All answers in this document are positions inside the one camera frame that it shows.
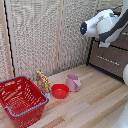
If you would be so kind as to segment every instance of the wicker wall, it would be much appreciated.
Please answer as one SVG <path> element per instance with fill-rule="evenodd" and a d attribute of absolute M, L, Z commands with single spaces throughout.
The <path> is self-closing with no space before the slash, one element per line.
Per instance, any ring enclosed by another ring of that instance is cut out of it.
<path fill-rule="evenodd" d="M 101 9 L 113 9 L 117 6 L 122 5 L 123 0 L 99 0 L 99 6 L 98 6 L 98 10 Z"/>
<path fill-rule="evenodd" d="M 93 17 L 96 0 L 67 0 L 60 50 L 60 71 L 85 63 L 87 38 L 80 33 L 81 23 Z"/>
<path fill-rule="evenodd" d="M 10 46 L 3 1 L 0 1 L 0 81 L 13 77 Z"/>
<path fill-rule="evenodd" d="M 10 34 L 14 40 L 16 76 L 25 75 L 36 80 L 41 69 L 47 76 L 55 70 L 56 45 L 60 0 L 10 0 L 7 1 Z"/>

